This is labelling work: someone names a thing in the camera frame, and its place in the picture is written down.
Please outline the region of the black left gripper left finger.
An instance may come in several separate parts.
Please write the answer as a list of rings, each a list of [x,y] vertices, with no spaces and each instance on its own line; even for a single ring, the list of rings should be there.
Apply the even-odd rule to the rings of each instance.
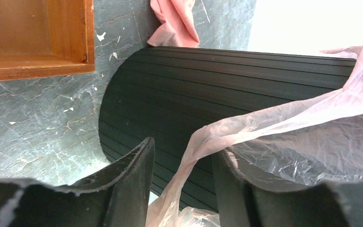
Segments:
[[[0,227],[143,227],[154,160],[148,137],[72,185],[0,178]]]

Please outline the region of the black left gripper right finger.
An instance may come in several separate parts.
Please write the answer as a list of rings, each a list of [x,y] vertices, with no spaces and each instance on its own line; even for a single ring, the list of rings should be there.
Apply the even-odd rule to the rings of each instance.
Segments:
[[[212,155],[223,227],[363,227],[363,183],[294,183],[228,150]]]

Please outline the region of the black trash bin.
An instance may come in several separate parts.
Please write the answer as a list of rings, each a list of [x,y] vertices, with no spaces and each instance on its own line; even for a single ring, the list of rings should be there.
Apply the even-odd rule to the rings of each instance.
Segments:
[[[218,120],[341,88],[355,60],[198,48],[148,47],[117,69],[104,93],[99,138],[113,162],[155,140],[152,186],[161,194],[191,135]]]

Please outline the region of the pink plastic trash bag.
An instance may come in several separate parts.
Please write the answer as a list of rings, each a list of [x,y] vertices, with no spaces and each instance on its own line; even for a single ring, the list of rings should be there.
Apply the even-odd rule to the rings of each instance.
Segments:
[[[195,164],[222,150],[306,186],[363,183],[363,46],[329,53],[356,60],[342,88],[225,118],[195,131],[176,174],[149,205],[146,226],[221,226],[219,213],[213,221],[210,212],[191,207],[180,210],[179,201]]]

